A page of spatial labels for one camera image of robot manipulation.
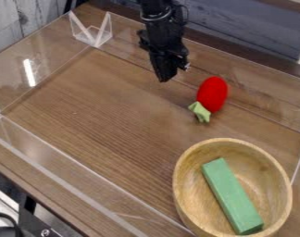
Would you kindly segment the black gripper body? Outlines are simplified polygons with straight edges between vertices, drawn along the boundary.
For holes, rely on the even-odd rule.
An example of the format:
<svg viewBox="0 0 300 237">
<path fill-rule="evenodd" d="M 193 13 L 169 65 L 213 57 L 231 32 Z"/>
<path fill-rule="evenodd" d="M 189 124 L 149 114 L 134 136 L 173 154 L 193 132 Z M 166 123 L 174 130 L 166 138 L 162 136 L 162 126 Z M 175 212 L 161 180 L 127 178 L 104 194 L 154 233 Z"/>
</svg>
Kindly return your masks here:
<svg viewBox="0 0 300 237">
<path fill-rule="evenodd" d="M 139 47 L 149 53 L 155 53 L 162 58 L 162 69 L 165 67 L 165 57 L 174 56 L 177 60 L 177 69 L 187 70 L 190 62 L 187 59 L 189 49 L 181 40 L 170 40 L 165 45 L 159 45 L 154 40 L 150 39 L 147 30 L 138 30 Z"/>
</svg>

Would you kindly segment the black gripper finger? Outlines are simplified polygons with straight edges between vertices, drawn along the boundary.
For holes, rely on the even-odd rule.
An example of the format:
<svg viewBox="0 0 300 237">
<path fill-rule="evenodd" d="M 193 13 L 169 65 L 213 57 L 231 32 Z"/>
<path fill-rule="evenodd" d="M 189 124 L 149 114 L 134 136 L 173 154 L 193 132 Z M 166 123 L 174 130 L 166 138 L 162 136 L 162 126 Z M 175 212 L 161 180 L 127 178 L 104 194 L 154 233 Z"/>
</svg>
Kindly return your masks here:
<svg viewBox="0 0 300 237">
<path fill-rule="evenodd" d="M 163 80 L 170 80 L 177 74 L 177 60 L 174 56 L 165 57 Z"/>
<path fill-rule="evenodd" d="M 158 81 L 159 82 L 165 82 L 165 78 L 163 78 L 163 69 L 162 69 L 162 58 L 161 56 L 158 56 L 155 53 L 150 54 L 150 61 L 151 61 L 151 65 L 155 71 L 155 74 L 158 76 Z"/>
</svg>

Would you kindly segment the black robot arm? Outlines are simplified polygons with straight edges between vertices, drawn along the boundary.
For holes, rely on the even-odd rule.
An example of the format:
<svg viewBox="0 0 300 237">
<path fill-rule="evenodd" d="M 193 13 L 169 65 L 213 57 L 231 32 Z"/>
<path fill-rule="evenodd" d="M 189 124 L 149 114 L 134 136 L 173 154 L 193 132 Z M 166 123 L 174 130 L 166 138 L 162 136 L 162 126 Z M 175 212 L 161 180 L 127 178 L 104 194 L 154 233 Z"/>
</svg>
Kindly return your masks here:
<svg viewBox="0 0 300 237">
<path fill-rule="evenodd" d="M 145 28 L 137 31 L 139 47 L 149 53 L 158 81 L 166 82 L 177 70 L 187 70 L 189 49 L 182 42 L 189 11 L 175 0 L 138 0 Z"/>
</svg>

